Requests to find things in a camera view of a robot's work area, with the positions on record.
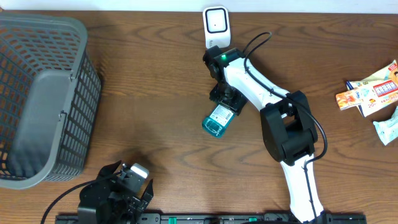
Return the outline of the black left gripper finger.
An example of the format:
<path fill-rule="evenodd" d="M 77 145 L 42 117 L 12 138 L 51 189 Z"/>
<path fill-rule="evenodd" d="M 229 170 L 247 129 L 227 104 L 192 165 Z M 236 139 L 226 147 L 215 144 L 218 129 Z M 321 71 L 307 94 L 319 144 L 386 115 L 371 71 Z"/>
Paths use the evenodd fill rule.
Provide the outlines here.
<path fill-rule="evenodd" d="M 98 172 L 97 179 L 104 178 L 104 177 L 114 174 L 120 165 L 121 165 L 121 161 L 117 161 L 113 164 L 109 164 L 109 165 L 102 167 L 100 169 L 100 171 Z"/>
<path fill-rule="evenodd" d="M 142 197 L 140 199 L 141 203 L 138 206 L 138 209 L 141 212 L 144 212 L 146 210 L 146 208 L 148 207 L 150 201 L 153 199 L 154 197 L 154 190 L 153 190 L 153 179 L 151 179 L 145 189 L 145 191 L 142 194 Z"/>

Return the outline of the teal mouthwash bottle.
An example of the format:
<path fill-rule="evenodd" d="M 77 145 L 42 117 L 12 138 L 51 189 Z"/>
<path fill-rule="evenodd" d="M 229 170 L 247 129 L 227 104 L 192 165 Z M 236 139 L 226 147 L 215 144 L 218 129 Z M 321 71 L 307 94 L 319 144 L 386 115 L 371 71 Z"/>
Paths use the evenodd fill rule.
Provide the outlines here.
<path fill-rule="evenodd" d="M 203 122 L 203 129 L 216 138 L 222 138 L 235 114 L 223 105 L 218 105 Z"/>

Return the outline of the small orange box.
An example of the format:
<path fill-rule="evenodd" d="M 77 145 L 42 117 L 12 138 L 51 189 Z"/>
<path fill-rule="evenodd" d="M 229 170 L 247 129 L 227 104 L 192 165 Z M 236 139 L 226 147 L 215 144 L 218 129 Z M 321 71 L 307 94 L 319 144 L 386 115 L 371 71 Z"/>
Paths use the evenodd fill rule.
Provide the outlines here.
<path fill-rule="evenodd" d="M 346 110 L 354 106 L 360 106 L 368 98 L 369 90 L 355 88 L 339 93 L 335 96 L 340 110 Z"/>

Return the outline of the orange snack bag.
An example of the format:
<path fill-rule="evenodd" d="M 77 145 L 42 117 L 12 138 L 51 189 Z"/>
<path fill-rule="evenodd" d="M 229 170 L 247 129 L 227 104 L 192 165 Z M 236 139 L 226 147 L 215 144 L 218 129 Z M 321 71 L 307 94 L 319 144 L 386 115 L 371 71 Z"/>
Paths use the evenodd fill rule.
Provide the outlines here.
<path fill-rule="evenodd" d="M 357 109 L 367 117 L 397 101 L 397 61 L 360 81 L 346 81 L 348 90 L 357 89 L 363 99 Z"/>

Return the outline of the teal wet wipes pack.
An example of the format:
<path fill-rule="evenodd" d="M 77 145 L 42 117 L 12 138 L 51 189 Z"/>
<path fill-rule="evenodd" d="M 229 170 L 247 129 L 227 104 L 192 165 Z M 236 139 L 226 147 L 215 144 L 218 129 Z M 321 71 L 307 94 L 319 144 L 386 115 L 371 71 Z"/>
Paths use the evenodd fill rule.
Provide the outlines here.
<path fill-rule="evenodd" d="M 373 125 L 383 145 L 388 145 L 397 138 L 397 108 L 390 119 L 373 121 Z"/>

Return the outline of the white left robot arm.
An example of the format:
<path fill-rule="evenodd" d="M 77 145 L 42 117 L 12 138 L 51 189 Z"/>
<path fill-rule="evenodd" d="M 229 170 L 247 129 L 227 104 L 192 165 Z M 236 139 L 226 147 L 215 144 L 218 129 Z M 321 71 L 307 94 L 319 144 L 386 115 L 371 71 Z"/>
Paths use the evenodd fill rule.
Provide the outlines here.
<path fill-rule="evenodd" d="M 138 163 L 121 161 L 102 167 L 92 184 L 80 192 L 79 223 L 138 223 L 153 199 L 153 181 L 150 180 L 141 196 L 149 170 Z"/>

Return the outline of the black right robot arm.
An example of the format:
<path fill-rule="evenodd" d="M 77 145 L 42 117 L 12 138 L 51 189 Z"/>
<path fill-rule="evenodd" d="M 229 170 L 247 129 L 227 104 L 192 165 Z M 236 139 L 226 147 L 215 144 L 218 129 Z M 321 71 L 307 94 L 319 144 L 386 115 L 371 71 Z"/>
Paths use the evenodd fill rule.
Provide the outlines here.
<path fill-rule="evenodd" d="M 272 83 L 238 49 L 223 52 L 211 47 L 203 62 L 217 81 L 210 92 L 216 107 L 203 120 L 203 129 L 222 137 L 246 103 L 252 103 L 259 111 L 264 145 L 284 171 L 291 212 L 302 223 L 314 222 L 323 212 L 312 165 L 320 124 L 310 112 L 307 97 Z"/>

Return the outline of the white barcode scanner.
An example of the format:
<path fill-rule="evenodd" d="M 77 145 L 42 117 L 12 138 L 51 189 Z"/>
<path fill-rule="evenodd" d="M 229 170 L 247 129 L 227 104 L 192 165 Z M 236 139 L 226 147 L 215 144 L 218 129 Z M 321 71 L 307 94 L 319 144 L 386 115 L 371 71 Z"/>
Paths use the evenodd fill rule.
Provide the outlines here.
<path fill-rule="evenodd" d="M 208 7 L 203 10 L 202 15 L 206 48 L 210 49 L 214 46 L 219 48 L 229 47 L 231 29 L 227 8 L 223 6 Z"/>

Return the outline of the grey plastic basket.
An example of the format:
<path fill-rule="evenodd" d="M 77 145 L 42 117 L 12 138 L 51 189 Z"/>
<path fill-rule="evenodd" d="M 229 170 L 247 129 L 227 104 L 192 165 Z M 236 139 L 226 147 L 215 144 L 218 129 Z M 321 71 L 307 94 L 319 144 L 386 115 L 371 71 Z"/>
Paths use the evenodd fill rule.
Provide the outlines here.
<path fill-rule="evenodd" d="M 1 14 L 1 187 L 83 171 L 102 83 L 86 27 L 71 17 Z"/>

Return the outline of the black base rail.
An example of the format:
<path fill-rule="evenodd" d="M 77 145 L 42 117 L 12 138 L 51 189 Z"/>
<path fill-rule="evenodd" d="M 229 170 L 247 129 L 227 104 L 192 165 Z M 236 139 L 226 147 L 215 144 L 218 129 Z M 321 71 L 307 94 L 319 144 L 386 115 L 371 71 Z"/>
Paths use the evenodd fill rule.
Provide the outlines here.
<path fill-rule="evenodd" d="M 238 224 L 238 223 L 300 223 L 288 213 L 265 213 L 263 215 L 161 215 L 143 213 L 138 219 L 140 224 Z M 321 214 L 316 221 L 320 224 L 367 224 L 365 215 Z"/>

